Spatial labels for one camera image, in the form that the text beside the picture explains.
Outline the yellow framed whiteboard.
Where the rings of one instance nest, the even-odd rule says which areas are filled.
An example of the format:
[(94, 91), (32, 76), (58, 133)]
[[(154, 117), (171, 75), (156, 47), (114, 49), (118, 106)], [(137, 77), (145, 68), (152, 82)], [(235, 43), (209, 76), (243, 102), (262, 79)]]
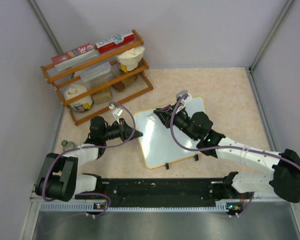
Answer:
[[(172, 164), (202, 154), (199, 151), (188, 151), (179, 147), (172, 138), (171, 130), (165, 128), (157, 116), (147, 117), (155, 108), (163, 106), (156, 106), (134, 114), (136, 130), (143, 133), (138, 141), (144, 163), (148, 169), (158, 168), (166, 163)], [(195, 112), (206, 112), (204, 98), (200, 95), (194, 96), (192, 102), (185, 109), (189, 117)], [(196, 149), (199, 141), (193, 141), (175, 126), (173, 127), (173, 133), (178, 142), (184, 147)]]

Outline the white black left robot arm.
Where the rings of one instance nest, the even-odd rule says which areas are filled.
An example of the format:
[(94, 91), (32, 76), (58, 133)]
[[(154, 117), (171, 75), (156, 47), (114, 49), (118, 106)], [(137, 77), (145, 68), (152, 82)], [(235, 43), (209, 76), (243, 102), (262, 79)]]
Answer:
[(99, 198), (104, 191), (97, 176), (84, 173), (78, 176), (78, 168), (103, 156), (111, 146), (107, 141), (120, 139), (123, 143), (140, 138), (143, 133), (132, 128), (124, 118), (109, 125), (101, 116), (90, 120), (89, 134), (85, 142), (61, 154), (46, 155), (37, 178), (34, 192), (45, 201), (68, 202), (74, 195), (87, 192), (92, 198)]

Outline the white marker pen magenta cap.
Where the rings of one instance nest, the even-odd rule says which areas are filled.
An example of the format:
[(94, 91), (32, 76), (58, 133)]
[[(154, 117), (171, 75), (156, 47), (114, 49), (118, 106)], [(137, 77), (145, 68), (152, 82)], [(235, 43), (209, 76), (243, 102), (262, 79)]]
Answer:
[(166, 106), (163, 106), (163, 107), (158, 107), (158, 108), (155, 108), (150, 114), (147, 115), (147, 117), (151, 117), (153, 115), (157, 115), (157, 114), (161, 114), (161, 113), (166, 113), (169, 111), (169, 109), (171, 108), (171, 105), (168, 104)]

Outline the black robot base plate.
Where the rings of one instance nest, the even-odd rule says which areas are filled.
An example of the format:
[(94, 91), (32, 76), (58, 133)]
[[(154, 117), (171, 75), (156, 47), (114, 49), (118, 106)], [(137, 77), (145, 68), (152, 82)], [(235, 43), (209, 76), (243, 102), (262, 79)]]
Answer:
[(100, 178), (93, 192), (107, 195), (113, 208), (214, 207), (252, 195), (237, 192), (223, 178)]

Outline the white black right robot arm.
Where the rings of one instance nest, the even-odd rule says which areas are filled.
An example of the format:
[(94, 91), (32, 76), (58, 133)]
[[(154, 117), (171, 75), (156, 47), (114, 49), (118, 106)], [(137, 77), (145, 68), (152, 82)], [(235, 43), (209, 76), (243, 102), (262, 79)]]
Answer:
[(153, 114), (170, 130), (178, 128), (197, 141), (196, 149), (206, 156), (231, 160), (258, 173), (230, 173), (225, 178), (223, 192), (229, 198), (240, 193), (274, 193), (290, 203), (300, 201), (300, 157), (291, 150), (264, 151), (232, 140), (212, 129), (213, 122), (203, 112), (189, 116), (186, 110), (173, 114), (172, 106), (156, 108)]

